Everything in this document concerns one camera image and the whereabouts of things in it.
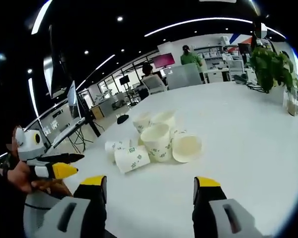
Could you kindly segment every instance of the green print on cup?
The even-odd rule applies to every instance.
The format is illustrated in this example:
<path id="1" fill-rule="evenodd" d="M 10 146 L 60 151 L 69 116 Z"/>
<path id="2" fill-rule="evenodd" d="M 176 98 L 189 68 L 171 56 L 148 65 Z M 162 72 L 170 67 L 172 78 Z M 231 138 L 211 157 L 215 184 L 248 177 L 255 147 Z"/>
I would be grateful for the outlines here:
<path id="1" fill-rule="evenodd" d="M 135 151 L 135 148 L 134 148 L 134 147 L 129 148 L 129 152 L 130 152 L 130 153 L 133 153 L 134 151 Z"/>

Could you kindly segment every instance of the green leaves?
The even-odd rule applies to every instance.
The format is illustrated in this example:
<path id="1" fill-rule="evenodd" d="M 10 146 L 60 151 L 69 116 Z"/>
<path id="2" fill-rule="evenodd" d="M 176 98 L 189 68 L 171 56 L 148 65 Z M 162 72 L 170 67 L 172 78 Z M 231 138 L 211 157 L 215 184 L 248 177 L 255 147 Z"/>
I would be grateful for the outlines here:
<path id="1" fill-rule="evenodd" d="M 289 91 L 294 88 L 295 83 L 298 89 L 296 79 L 291 75 L 294 65 L 285 54 L 256 47 L 252 53 L 250 65 L 255 70 L 258 84 L 266 93 L 272 89 L 274 82 L 286 86 Z"/>

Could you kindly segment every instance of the pink screen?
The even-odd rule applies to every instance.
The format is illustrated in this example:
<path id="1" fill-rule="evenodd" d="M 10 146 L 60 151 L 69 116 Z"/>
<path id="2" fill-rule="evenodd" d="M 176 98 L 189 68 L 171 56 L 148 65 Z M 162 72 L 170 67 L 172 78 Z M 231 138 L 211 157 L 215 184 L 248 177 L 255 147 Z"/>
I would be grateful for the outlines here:
<path id="1" fill-rule="evenodd" d="M 174 59 L 171 53 L 157 56 L 153 58 L 153 63 L 156 68 L 164 67 L 170 64 L 174 64 Z"/>

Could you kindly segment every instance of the green shirt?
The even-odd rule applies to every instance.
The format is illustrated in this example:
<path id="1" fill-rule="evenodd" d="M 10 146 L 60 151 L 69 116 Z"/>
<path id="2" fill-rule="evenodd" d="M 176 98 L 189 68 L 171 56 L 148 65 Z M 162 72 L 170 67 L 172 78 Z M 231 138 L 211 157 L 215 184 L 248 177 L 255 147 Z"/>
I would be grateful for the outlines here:
<path id="1" fill-rule="evenodd" d="M 201 58 L 196 53 L 189 52 L 187 55 L 183 54 L 181 56 L 181 64 L 185 65 L 188 63 L 195 63 L 199 73 L 202 72 L 201 65 L 200 65 Z"/>

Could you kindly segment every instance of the floor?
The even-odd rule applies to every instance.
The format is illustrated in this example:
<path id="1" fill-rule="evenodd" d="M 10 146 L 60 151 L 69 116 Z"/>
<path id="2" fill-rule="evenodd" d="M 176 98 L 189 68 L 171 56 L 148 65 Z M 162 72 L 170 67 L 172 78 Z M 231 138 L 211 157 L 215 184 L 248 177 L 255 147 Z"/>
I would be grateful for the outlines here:
<path id="1" fill-rule="evenodd" d="M 130 108 L 127 106 L 123 106 L 117 110 L 114 111 L 113 114 L 111 114 L 108 117 L 102 118 L 100 120 L 96 121 L 96 127 L 98 128 L 99 132 L 102 133 L 105 130 L 107 130 L 113 123 L 117 121 L 117 118 L 126 112 L 129 111 Z M 84 140 L 89 140 L 89 141 L 94 141 L 97 139 L 96 135 L 92 131 L 90 125 L 83 125 L 81 127 L 81 131 L 83 133 Z M 55 148 L 53 151 L 50 151 L 48 154 L 49 155 L 56 155 L 56 154 L 61 154 L 61 153 L 82 153 L 83 152 L 83 144 L 80 144 L 82 141 L 81 139 L 77 138 L 76 134 L 73 134 L 70 136 L 70 139 L 72 142 L 76 141 L 76 147 L 78 149 L 75 150 L 74 147 L 72 146 L 70 140 L 66 138 L 62 143 Z M 91 142 L 86 141 L 85 142 L 85 148 L 87 149 L 90 145 L 92 145 Z"/>

